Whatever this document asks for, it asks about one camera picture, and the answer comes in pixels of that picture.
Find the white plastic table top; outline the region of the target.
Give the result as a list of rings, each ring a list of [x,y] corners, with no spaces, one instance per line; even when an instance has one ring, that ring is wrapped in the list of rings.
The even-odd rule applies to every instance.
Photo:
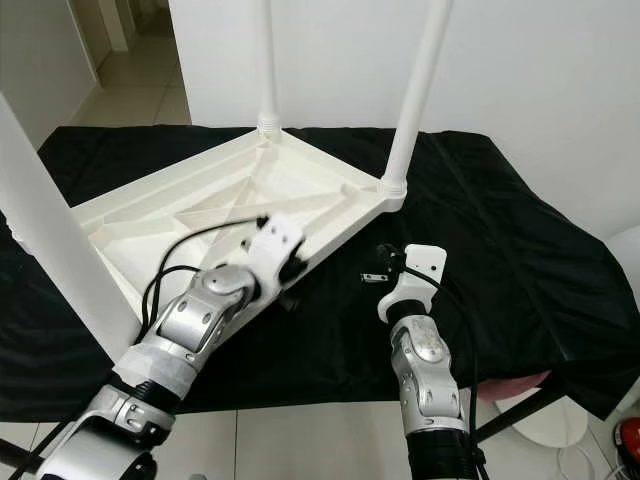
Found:
[[[257,221],[305,233],[307,273],[392,202],[374,175],[288,131],[61,127],[38,157],[111,278],[142,314],[165,268],[246,261]]]

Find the black table cloth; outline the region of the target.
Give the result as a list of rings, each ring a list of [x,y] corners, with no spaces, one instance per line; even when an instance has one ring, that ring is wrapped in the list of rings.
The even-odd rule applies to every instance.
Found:
[[[420,133],[398,212],[380,215],[214,353],[179,413],[394,401],[387,324],[362,287],[378,244],[447,251],[431,315],[458,383],[552,372],[595,416],[640,378],[640,308],[602,241],[540,200],[484,134]],[[12,237],[0,247],[0,421],[78,413],[113,362],[38,262]]]

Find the pink stool seat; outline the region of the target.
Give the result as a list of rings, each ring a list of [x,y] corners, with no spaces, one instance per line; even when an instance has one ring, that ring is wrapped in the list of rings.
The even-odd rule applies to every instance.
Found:
[[[544,371],[524,376],[524,378],[495,378],[481,381],[477,385],[477,398],[485,402],[506,401],[506,399],[521,396],[527,390],[539,387],[549,374],[549,371]]]

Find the black table leg bar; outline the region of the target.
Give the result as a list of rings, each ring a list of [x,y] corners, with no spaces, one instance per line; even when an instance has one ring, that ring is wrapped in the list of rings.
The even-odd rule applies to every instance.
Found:
[[[512,428],[517,422],[527,419],[534,413],[544,410],[549,404],[557,402],[558,399],[567,396],[567,390],[563,387],[545,387],[535,388],[534,393],[521,399],[515,406],[509,407],[506,411],[500,411],[494,419],[486,421],[474,430],[472,439],[475,442],[484,442],[484,440],[493,438],[500,431]]]
[[[35,452],[32,452],[17,444],[10,443],[8,440],[0,439],[0,465],[13,467],[14,470],[22,468],[23,472],[35,474],[41,463],[44,462],[41,453],[47,448],[49,448],[49,443],[38,443]]]

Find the white round stand base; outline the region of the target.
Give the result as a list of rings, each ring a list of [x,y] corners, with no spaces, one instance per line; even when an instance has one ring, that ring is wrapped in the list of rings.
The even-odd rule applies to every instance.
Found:
[[[515,430],[530,442],[561,449],[576,445],[588,433],[589,413],[571,399],[558,399],[517,421]]]

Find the red round floor object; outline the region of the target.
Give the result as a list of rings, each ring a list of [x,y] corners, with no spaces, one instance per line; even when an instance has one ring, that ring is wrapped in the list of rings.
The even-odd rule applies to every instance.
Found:
[[[618,422],[614,430],[614,444],[621,461],[640,468],[640,417]]]

